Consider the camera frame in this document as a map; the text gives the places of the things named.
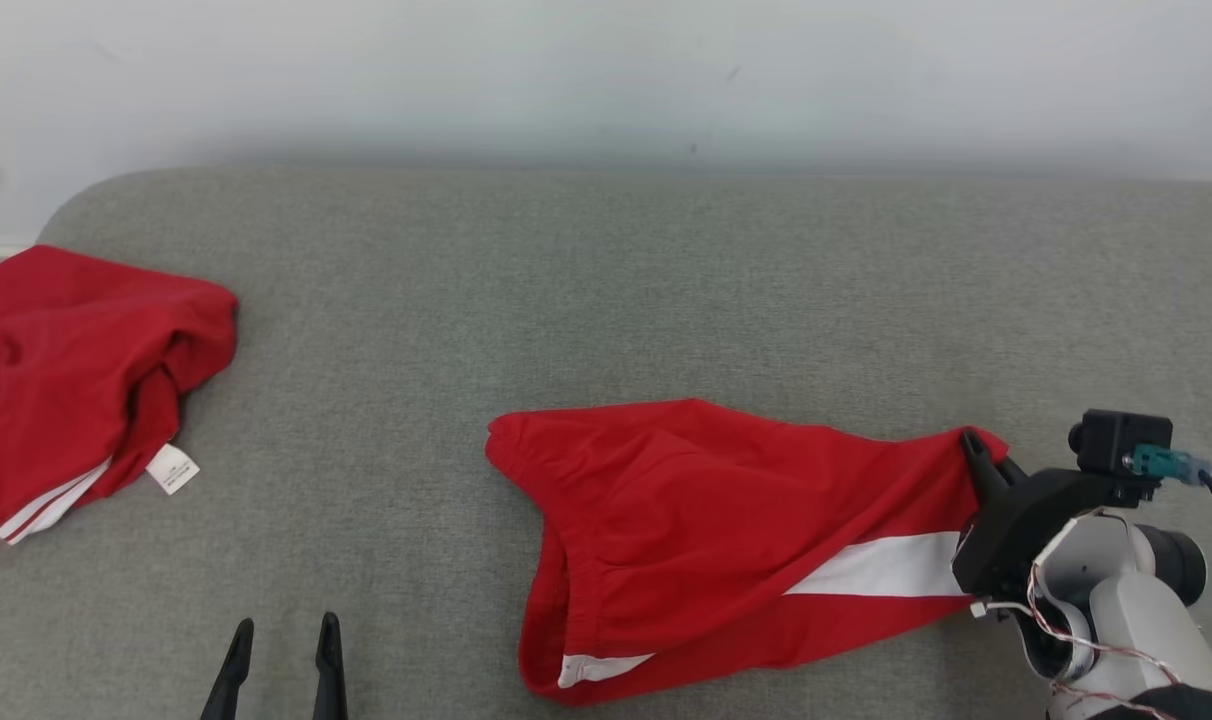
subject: white stripe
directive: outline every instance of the white stripe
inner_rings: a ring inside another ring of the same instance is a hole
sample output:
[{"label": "white stripe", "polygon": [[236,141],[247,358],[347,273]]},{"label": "white stripe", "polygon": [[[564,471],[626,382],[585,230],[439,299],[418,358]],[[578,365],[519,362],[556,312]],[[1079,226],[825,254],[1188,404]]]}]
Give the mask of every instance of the white stripe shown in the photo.
[{"label": "white stripe", "polygon": [[65,512],[70,509],[72,503],[78,502],[78,498],[85,496],[90,486],[93,486],[95,480],[98,480],[99,476],[104,474],[104,470],[108,469],[108,462],[109,462],[108,459],[104,459],[103,465],[98,465],[98,468],[95,468],[93,470],[86,473],[80,479],[78,479],[76,484],[74,484],[74,486],[68,488],[68,492],[59,496],[57,501],[50,503],[50,505],[47,505],[47,509],[40,512],[40,514],[36,518],[34,518],[33,522],[29,524],[29,527],[25,527],[24,530],[22,530],[19,535],[6,542],[15,544],[17,542],[21,542],[21,539],[32,536],[33,533],[42,532],[42,530],[48,528],[50,525],[55,525],[56,521],[59,518],[63,518],[63,514],[65,514]]},{"label": "white stripe", "polygon": [[63,482],[62,486],[52,488],[52,491],[44,492],[35,501],[27,503],[27,505],[24,505],[24,509],[17,512],[6,522],[2,522],[2,527],[0,527],[0,538],[6,539],[13,536],[16,530],[24,527],[24,524],[29,521],[29,519],[33,518],[33,515],[35,515],[38,510],[42,509],[45,503],[48,503],[50,501],[53,501],[55,498],[70,491],[70,488],[74,488],[78,482],[81,482],[82,480],[90,478],[90,475],[93,474],[95,478],[99,478],[99,475],[103,474],[103,470],[104,468],[107,468],[107,465],[108,465],[107,462],[104,462],[104,464],[99,465],[99,468],[95,468],[93,470],[86,473],[85,475],[79,475],[79,478],[68,480],[68,482]]},{"label": "white stripe", "polygon": [[561,676],[558,678],[558,687],[568,688],[579,680],[598,682],[598,680],[623,675],[631,670],[633,667],[641,665],[644,662],[652,659],[652,657],[654,657],[653,652],[651,655],[633,657],[606,657],[606,659],[590,655],[562,655]]},{"label": "white stripe", "polygon": [[[879,538],[845,547],[784,594],[853,594],[869,598],[964,596],[953,578],[961,533]],[[633,657],[565,655],[558,687],[623,675],[654,653]]]}]

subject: gray fabric surface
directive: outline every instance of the gray fabric surface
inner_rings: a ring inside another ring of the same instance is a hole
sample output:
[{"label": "gray fabric surface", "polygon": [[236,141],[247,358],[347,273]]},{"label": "gray fabric surface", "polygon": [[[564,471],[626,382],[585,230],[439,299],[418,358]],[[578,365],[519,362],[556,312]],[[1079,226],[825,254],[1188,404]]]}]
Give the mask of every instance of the gray fabric surface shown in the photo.
[{"label": "gray fabric surface", "polygon": [[[571,712],[515,647],[541,518],[511,410],[702,396],[875,438],[978,424],[1069,465],[1090,406],[1212,459],[1212,185],[205,168],[91,188],[44,242],[222,282],[202,465],[0,542],[0,720],[191,719],[242,616],[241,718],[308,718],[324,610],[355,720],[1040,718],[970,616],[788,672]],[[1210,556],[1204,491],[1147,519]],[[1194,610],[1212,646],[1210,588]]]}]

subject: white tag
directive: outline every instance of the white tag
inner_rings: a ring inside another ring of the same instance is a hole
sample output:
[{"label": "white tag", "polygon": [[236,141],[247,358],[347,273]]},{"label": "white tag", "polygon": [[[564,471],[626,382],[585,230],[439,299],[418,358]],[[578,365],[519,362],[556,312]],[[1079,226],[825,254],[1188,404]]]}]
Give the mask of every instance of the white tag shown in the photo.
[{"label": "white tag", "polygon": [[189,482],[199,469],[191,457],[170,442],[158,451],[158,456],[153,457],[153,462],[149,462],[147,468],[148,474],[158,480],[166,495],[175,495],[177,488],[184,487],[185,482]]}]

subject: red cloth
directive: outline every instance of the red cloth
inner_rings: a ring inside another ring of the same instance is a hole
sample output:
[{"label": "red cloth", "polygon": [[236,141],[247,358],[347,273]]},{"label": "red cloth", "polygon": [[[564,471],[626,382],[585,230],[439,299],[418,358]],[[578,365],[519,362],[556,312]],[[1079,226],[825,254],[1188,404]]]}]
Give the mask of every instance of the red cloth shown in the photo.
[{"label": "red cloth", "polygon": [[238,301],[216,284],[55,247],[0,264],[0,537],[131,484],[223,370]]},{"label": "red cloth", "polygon": [[490,429],[545,514],[519,664],[568,705],[802,664],[970,602],[949,570],[977,509],[961,430],[880,442],[699,400]]}]

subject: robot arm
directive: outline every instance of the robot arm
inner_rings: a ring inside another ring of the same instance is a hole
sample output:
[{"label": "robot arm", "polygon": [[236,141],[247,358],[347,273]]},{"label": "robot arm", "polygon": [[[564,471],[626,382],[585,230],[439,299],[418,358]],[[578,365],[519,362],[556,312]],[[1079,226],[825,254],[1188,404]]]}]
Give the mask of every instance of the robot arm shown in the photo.
[{"label": "robot arm", "polygon": [[1168,448],[1171,432],[1092,410],[1069,439],[1080,470],[1031,478],[964,434],[981,510],[953,573],[982,598],[976,615],[1016,612],[1028,665],[1050,680],[1050,719],[1212,719],[1212,653],[1187,611],[1205,585],[1201,550],[1113,510],[1153,498],[1162,479],[1142,452]]}]

